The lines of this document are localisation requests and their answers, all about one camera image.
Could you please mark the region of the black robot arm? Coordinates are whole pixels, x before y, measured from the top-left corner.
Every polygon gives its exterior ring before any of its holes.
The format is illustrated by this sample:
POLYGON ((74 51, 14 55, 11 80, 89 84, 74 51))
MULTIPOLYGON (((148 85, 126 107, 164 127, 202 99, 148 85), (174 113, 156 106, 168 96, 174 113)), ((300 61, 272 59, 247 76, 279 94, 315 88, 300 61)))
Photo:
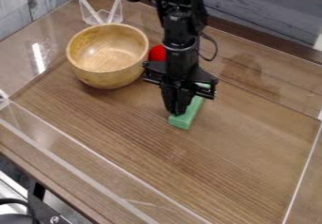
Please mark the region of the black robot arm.
POLYGON ((196 96, 216 97, 218 78, 208 72, 200 60, 213 61, 201 54, 201 38, 216 40, 204 32, 208 25, 205 0, 156 0, 164 28, 165 61, 142 63, 144 78, 161 86, 168 111, 182 115, 196 96))

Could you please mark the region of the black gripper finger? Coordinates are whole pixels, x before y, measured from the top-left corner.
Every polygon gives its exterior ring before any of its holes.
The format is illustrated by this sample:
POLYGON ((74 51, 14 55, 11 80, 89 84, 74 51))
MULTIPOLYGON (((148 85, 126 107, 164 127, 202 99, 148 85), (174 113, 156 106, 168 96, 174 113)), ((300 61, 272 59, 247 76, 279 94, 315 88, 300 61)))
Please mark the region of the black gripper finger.
POLYGON ((177 90, 177 107, 176 114, 182 115, 192 104, 194 89, 192 86, 184 86, 177 90))
POLYGON ((168 83, 164 83, 161 85, 161 95, 165 103, 166 110, 172 114, 177 114, 177 90, 176 88, 169 85, 168 83))

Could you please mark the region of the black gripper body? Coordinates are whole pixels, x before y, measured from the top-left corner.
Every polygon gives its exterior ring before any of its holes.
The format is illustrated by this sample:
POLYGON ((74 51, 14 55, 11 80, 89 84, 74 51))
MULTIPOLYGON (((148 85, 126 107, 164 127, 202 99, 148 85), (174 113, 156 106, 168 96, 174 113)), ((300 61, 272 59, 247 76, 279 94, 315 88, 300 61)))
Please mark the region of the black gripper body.
POLYGON ((145 81, 160 87, 162 87, 164 83, 168 83, 176 88, 184 86, 192 86, 193 88, 194 83, 210 84, 214 97, 208 99, 214 99, 218 78, 201 67, 200 52, 196 49, 188 51, 176 49, 172 51, 166 47, 165 50, 165 61, 148 60, 142 63, 145 81))

